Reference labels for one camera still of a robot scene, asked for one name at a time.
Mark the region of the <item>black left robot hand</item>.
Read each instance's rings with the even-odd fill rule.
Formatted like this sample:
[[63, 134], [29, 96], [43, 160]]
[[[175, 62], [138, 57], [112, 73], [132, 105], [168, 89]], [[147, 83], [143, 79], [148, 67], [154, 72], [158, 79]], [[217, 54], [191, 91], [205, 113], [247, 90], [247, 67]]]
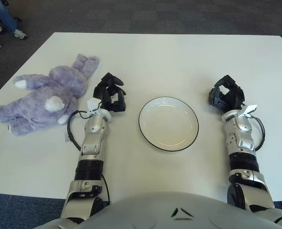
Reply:
[[126, 109], [125, 98], [126, 92], [119, 86], [124, 82], [107, 73], [95, 87], [93, 97], [101, 100], [101, 108], [107, 111], [123, 112]]

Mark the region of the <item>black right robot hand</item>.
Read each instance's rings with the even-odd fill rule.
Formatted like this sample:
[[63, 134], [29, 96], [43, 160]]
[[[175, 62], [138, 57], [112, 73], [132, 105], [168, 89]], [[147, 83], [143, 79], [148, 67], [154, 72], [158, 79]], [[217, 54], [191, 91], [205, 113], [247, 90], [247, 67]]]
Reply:
[[[229, 91], [223, 94], [220, 87], [224, 86]], [[220, 109], [224, 113], [231, 110], [241, 110], [241, 106], [245, 101], [243, 90], [229, 76], [225, 75], [218, 80], [214, 88], [209, 92], [208, 102], [211, 106]]]

